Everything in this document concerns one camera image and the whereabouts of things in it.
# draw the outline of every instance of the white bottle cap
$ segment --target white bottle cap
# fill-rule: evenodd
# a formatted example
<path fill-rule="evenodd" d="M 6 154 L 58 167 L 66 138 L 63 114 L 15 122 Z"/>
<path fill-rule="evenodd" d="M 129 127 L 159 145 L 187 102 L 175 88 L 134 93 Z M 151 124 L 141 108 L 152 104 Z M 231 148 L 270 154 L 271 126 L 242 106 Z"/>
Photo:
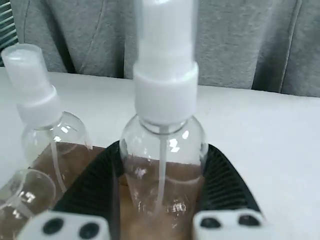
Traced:
<path fill-rule="evenodd" d="M 62 104 L 48 71 L 41 48 L 16 44 L 2 51 L 1 57 L 17 95 L 17 109 L 24 123 L 42 128 L 57 122 Z"/>
<path fill-rule="evenodd" d="M 135 0 L 138 58 L 135 109 L 155 125 L 196 111 L 199 68 L 194 60 L 197 0 Z"/>

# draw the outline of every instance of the black hole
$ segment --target black hole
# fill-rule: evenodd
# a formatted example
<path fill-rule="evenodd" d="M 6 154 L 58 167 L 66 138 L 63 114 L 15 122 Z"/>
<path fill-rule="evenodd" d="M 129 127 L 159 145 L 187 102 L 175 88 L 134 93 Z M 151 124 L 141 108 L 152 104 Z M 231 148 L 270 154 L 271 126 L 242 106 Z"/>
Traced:
<path fill-rule="evenodd" d="M 53 235 L 59 232 L 63 225 L 64 220 L 62 218 L 53 218 L 44 224 L 42 231 L 46 235 Z"/>
<path fill-rule="evenodd" d="M 221 227 L 221 224 L 217 219 L 207 217 L 202 219 L 200 226 L 207 229 L 218 229 Z"/>
<path fill-rule="evenodd" d="M 251 216 L 251 215 L 241 215 L 239 217 L 238 223 L 240 225 L 250 226 L 250 227 L 258 227 L 258 226 L 261 225 L 259 220 L 256 219 L 254 216 Z"/>
<path fill-rule="evenodd" d="M 80 228 L 79 236 L 82 239 L 93 239 L 99 233 L 99 225 L 90 222 Z"/>

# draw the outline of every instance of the bottle body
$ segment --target bottle body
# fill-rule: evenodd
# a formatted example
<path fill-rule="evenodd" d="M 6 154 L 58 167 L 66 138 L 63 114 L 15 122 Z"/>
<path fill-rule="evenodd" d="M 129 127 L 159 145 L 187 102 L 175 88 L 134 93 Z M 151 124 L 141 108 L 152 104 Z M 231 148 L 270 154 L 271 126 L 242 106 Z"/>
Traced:
<path fill-rule="evenodd" d="M 123 131 L 120 153 L 139 215 L 164 217 L 169 232 L 185 232 L 184 227 L 189 226 L 194 214 L 207 152 L 204 131 L 195 117 L 165 127 L 148 124 L 137 115 L 133 117 Z M 164 189 L 158 212 L 164 154 Z"/>
<path fill-rule="evenodd" d="M 17 239 L 30 218 L 53 206 L 55 196 L 55 184 L 46 174 L 17 171 L 0 188 L 0 239 Z"/>
<path fill-rule="evenodd" d="M 56 200 L 92 160 L 86 128 L 79 118 L 68 112 L 50 126 L 27 127 L 22 134 L 22 148 L 29 166 L 54 181 Z"/>

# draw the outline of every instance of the spray bottle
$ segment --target spray bottle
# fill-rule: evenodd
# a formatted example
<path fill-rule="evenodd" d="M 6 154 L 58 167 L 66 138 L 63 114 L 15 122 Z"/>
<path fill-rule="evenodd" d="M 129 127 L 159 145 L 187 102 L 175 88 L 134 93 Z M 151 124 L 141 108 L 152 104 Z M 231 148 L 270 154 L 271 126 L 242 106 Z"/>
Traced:
<path fill-rule="evenodd" d="M 92 146 L 79 118 L 63 112 L 49 82 L 41 48 L 16 44 L 1 53 L 17 95 L 17 110 L 26 124 L 22 148 L 31 168 L 49 175 L 57 200 L 90 162 Z"/>
<path fill-rule="evenodd" d="M 0 187 L 0 239 L 17 239 L 27 221 L 50 209 L 56 187 L 48 175 L 34 169 L 15 172 Z"/>
<path fill-rule="evenodd" d="M 198 3 L 135 0 L 134 4 L 137 114 L 124 128 L 120 153 L 140 216 L 150 224 L 150 219 L 166 224 L 161 233 L 148 228 L 158 239 L 163 233 L 188 232 L 207 158 L 205 133 L 193 116 L 199 75 L 194 59 Z"/>

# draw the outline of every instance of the white table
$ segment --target white table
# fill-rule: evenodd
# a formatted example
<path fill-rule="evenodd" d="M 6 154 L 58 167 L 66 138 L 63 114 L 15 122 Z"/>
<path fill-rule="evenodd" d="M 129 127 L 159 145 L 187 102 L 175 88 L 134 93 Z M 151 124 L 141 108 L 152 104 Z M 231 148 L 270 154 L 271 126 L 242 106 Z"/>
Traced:
<path fill-rule="evenodd" d="M 65 110 L 87 127 L 92 143 L 119 139 L 134 115 L 131 80 L 51 73 Z M 243 177 L 266 218 L 285 240 L 320 239 L 320 98 L 200 86 L 196 116 L 210 144 Z M 0 68 L 0 184 L 26 166 L 23 125 Z"/>

